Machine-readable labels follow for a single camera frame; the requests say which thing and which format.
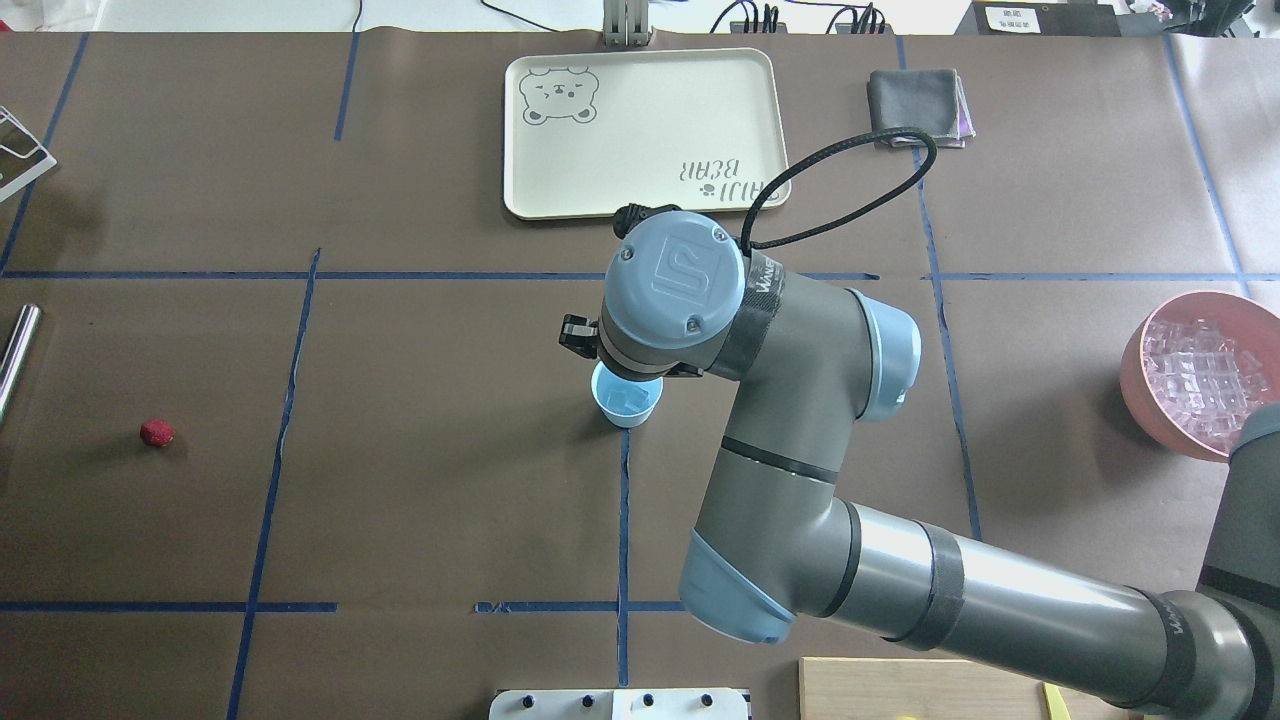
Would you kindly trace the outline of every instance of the white tray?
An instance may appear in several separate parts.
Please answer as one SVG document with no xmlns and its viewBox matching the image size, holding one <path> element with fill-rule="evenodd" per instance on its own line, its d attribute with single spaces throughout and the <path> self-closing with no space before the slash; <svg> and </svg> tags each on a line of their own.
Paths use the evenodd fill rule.
<svg viewBox="0 0 1280 720">
<path fill-rule="evenodd" d="M 503 200 L 525 219 L 627 202 L 742 210 L 787 167 L 773 64 L 759 50 L 520 58 L 506 87 Z M 790 193 L 787 183 L 764 206 Z"/>
</svg>

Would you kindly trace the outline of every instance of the blue cap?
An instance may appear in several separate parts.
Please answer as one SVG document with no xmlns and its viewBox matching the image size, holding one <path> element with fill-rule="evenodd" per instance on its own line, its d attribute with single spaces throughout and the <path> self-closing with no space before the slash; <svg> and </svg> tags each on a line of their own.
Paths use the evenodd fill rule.
<svg viewBox="0 0 1280 720">
<path fill-rule="evenodd" d="M 1235 443 L 1235 450 L 1231 451 L 1231 455 L 1235 455 L 1245 443 L 1274 433 L 1280 433 L 1280 402 L 1258 407 L 1249 415 L 1249 419 L 1244 421 L 1244 429 L 1240 430 L 1240 439 Z"/>
<path fill-rule="evenodd" d="M 698 530 L 680 577 L 680 600 L 708 628 L 749 643 L 782 642 L 796 619 L 712 550 Z"/>
<path fill-rule="evenodd" d="M 623 333 L 659 350 L 692 347 L 723 331 L 742 305 L 746 270 L 733 237 L 698 213 L 637 224 L 604 274 L 604 305 Z"/>
<path fill-rule="evenodd" d="M 887 420 L 906 402 L 920 372 L 920 328 L 910 315 L 850 288 L 867 315 L 872 336 L 872 392 L 858 418 Z"/>
</svg>

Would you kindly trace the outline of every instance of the white label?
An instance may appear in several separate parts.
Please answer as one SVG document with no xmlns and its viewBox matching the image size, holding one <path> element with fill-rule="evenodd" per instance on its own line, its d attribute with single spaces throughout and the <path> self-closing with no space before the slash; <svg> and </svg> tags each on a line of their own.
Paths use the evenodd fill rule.
<svg viewBox="0 0 1280 720">
<path fill-rule="evenodd" d="M 1034 8 L 987 8 L 987 24 L 1000 32 L 1039 35 L 1039 19 Z"/>
</svg>

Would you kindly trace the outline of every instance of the wooden cutting board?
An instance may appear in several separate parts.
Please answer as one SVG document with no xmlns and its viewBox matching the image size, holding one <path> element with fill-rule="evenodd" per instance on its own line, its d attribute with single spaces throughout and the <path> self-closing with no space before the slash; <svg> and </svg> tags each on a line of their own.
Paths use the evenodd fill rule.
<svg viewBox="0 0 1280 720">
<path fill-rule="evenodd" d="M 1062 688 L 1071 720 L 1140 717 Z M 800 659 L 800 720 L 1048 720 L 1039 680 L 968 660 Z"/>
</svg>

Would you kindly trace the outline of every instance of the silver metal rod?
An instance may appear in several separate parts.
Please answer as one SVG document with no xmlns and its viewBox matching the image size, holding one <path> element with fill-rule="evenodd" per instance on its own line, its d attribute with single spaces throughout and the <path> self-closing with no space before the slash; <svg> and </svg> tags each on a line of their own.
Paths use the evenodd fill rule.
<svg viewBox="0 0 1280 720">
<path fill-rule="evenodd" d="M 13 325 L 13 334 L 9 336 L 9 346 L 5 347 L 4 360 L 0 361 L 0 425 L 4 425 L 5 415 L 9 413 L 9 400 L 13 398 L 13 389 L 18 386 L 18 375 L 22 374 L 22 366 L 27 361 L 31 341 L 36 337 L 40 315 L 40 307 L 23 305 L 18 311 L 18 322 Z"/>
</svg>

